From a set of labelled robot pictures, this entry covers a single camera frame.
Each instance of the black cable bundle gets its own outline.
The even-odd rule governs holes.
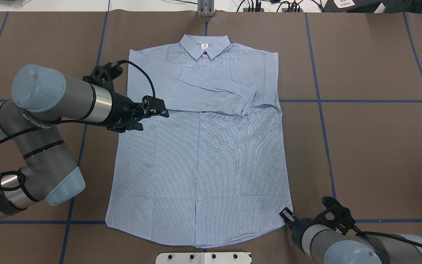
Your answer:
[[[301,0],[299,3],[294,1],[292,3],[290,3],[289,1],[283,1],[280,3],[280,5],[278,6],[278,9],[276,10],[276,12],[278,12],[280,10],[281,5],[283,4],[288,4],[288,10],[286,10],[286,12],[292,12],[292,13],[297,13],[300,12],[300,3],[302,3],[303,0]]]

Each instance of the black cable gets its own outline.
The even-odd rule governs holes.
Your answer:
[[[242,2],[240,3],[239,7],[237,7],[237,11],[236,11],[236,12],[239,12],[239,9],[240,9],[240,7],[242,6],[243,2],[245,2],[245,0],[242,0]]]
[[[405,239],[405,238],[400,237],[400,236],[397,236],[397,235],[385,234],[385,233],[380,233],[380,232],[367,232],[367,231],[360,231],[360,232],[357,233],[357,235],[363,235],[363,236],[366,236],[366,235],[382,236],[382,237],[387,237],[387,238],[395,239],[395,240],[398,240],[400,242],[404,242],[404,243],[411,244],[413,246],[421,247],[422,248],[422,244],[421,243],[418,243],[418,242],[415,242],[415,241],[412,241],[412,240],[409,240],[409,239]]]
[[[0,140],[0,145],[2,143],[4,143],[4,142],[8,141],[8,140],[12,140],[15,137],[18,137],[18,136],[20,136],[22,134],[25,134],[25,133],[28,133],[28,132],[32,132],[32,131],[35,131],[35,130],[38,130],[38,128],[37,127],[32,127],[32,128],[29,128],[29,129],[26,129],[26,130],[22,130],[20,132],[17,132],[14,135],[11,135],[9,137],[5,137],[2,140]],[[10,170],[8,172],[2,172],[1,173],[1,177],[5,176],[5,175],[10,175],[10,174],[11,175],[17,175],[18,177],[20,177],[19,184],[16,187],[2,187],[2,186],[0,186],[0,190],[1,191],[5,191],[5,192],[15,191],[17,189],[22,188],[22,186],[25,184],[25,174],[23,174],[22,172],[20,172],[18,170],[14,170],[14,171],[13,170]]]
[[[138,69],[142,74],[144,74],[144,76],[146,77],[146,79],[149,82],[149,85],[151,86],[152,97],[154,99],[156,99],[156,90],[154,90],[154,85],[152,84],[151,78],[149,78],[149,75],[144,70],[142,70],[138,65],[132,63],[129,60],[119,60],[119,61],[117,61],[117,63],[118,63],[118,65],[122,65],[124,63],[128,63],[129,65],[131,65],[131,66],[135,67],[136,69]]]
[[[297,6],[296,6],[297,10],[295,12],[300,12],[300,3],[302,3],[303,1],[304,0],[300,0],[300,2],[297,3]]]
[[[190,1],[184,1],[184,0],[172,0],[172,1],[177,1],[177,2],[182,2],[182,3],[189,3],[189,4],[195,4],[195,5],[198,4],[198,3],[194,3],[194,2],[190,2]]]
[[[318,8],[320,8],[320,11],[323,11],[322,0],[320,0],[320,4],[315,0],[311,0],[311,1],[314,2],[316,5],[318,5]]]
[[[280,7],[281,7],[284,3],[288,4],[288,9],[291,7],[291,3],[289,3],[289,1],[283,1],[283,2],[281,2],[281,3],[280,3],[280,5],[278,6],[278,9],[276,10],[276,12],[278,12],[278,11],[280,10]]]
[[[291,8],[286,10],[286,12],[293,12],[293,10],[297,12],[297,3],[295,1],[291,3]]]

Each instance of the folded sleeve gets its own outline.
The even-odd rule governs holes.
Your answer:
[[[133,50],[129,59],[148,73],[156,96],[170,110],[243,116],[248,114],[257,93],[226,78],[154,60]],[[127,85],[128,96],[133,101],[151,94],[149,82],[135,67],[129,67]]]

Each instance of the white label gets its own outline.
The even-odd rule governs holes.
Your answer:
[[[345,8],[355,5],[353,0],[333,0],[338,8]]]

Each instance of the light blue button-up shirt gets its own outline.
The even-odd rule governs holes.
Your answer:
[[[208,44],[203,50],[201,44]],[[292,207],[277,94],[278,54],[185,35],[131,50],[169,118],[120,134],[106,223],[166,245],[209,248],[283,226]],[[150,95],[128,70],[128,96]]]

